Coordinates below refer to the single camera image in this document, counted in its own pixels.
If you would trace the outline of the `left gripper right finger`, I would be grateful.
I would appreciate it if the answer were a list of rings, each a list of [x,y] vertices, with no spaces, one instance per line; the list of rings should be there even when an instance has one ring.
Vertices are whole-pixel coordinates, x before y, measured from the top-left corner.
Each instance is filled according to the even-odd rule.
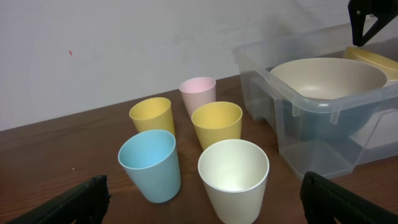
[[[397,215],[308,171],[300,189],[307,223],[397,223]]]

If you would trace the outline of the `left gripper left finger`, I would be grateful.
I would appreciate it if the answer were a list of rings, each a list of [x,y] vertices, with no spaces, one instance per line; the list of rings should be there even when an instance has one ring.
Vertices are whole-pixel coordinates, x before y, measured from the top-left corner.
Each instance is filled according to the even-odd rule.
[[[98,223],[110,203],[107,176],[97,175],[67,190],[35,209],[11,220],[12,223]]]

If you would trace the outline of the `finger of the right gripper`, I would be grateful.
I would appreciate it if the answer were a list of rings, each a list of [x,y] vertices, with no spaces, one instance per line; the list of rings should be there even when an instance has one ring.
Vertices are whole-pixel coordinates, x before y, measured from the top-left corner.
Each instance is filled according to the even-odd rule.
[[[397,17],[397,0],[350,0],[348,12],[353,45],[362,47]],[[370,15],[376,17],[377,21],[364,34],[366,16]]]

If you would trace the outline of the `yellow small bowl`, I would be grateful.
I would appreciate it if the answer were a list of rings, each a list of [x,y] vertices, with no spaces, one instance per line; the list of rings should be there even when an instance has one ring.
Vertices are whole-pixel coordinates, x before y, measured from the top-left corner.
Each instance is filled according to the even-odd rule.
[[[392,59],[358,47],[347,47],[343,58],[370,64],[382,70],[390,82],[397,81],[397,62]]]

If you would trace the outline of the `beige large bowl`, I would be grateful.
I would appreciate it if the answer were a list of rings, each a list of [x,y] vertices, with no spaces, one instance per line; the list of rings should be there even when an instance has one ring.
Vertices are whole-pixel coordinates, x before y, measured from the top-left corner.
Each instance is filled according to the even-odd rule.
[[[305,58],[274,67],[271,74],[304,97],[333,100],[382,88],[387,75],[372,65],[343,58]]]

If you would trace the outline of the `clear plastic storage container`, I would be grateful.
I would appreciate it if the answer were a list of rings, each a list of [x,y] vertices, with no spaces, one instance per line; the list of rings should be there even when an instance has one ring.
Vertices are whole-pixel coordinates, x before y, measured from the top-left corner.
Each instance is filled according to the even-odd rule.
[[[343,24],[233,51],[248,113],[273,128],[298,178],[334,178],[397,154],[397,79],[349,59],[350,48]]]

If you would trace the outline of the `light blue plastic cup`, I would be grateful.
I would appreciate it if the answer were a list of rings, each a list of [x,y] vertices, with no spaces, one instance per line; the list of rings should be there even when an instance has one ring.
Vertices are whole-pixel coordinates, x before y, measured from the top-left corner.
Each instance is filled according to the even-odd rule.
[[[118,161],[152,203],[172,199],[181,188],[175,136],[163,129],[141,132],[120,148]]]

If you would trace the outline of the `pale green plastic cup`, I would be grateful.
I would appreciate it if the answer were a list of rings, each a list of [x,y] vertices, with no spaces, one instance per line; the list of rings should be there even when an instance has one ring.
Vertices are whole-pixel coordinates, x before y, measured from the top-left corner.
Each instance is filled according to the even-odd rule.
[[[253,223],[258,218],[270,164],[256,144],[242,139],[216,142],[203,151],[198,172],[223,223]]]

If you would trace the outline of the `yellow plastic cup far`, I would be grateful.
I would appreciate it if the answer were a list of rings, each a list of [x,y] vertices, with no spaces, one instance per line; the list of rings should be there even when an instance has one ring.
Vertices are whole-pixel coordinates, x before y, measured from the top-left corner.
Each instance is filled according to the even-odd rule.
[[[129,111],[139,133],[151,129],[163,129],[175,135],[171,101],[164,97],[154,97],[135,104]]]

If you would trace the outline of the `yellow plastic cup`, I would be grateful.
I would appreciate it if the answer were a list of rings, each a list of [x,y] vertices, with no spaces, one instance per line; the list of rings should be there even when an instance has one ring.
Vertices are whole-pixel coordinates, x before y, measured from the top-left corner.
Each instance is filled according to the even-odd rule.
[[[242,108],[232,102],[216,101],[196,109],[191,121],[203,150],[212,144],[240,139],[242,130]]]
[[[164,97],[154,97],[135,104],[129,111],[139,133],[151,129],[163,129],[175,135],[171,101]]]

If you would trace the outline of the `yellow plastic cup near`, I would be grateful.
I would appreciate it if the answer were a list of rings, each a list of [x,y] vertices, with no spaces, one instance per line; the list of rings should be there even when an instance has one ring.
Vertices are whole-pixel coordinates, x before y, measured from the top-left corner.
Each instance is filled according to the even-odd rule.
[[[216,101],[196,109],[191,121],[203,150],[212,144],[240,139],[242,130],[242,108],[232,102]]]

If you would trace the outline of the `pink plastic cup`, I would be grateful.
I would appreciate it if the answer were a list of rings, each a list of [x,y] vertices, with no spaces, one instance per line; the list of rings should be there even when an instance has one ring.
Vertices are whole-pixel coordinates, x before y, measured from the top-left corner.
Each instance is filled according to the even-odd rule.
[[[179,90],[189,117],[197,108],[216,101],[216,80],[210,77],[186,80],[180,84]]]

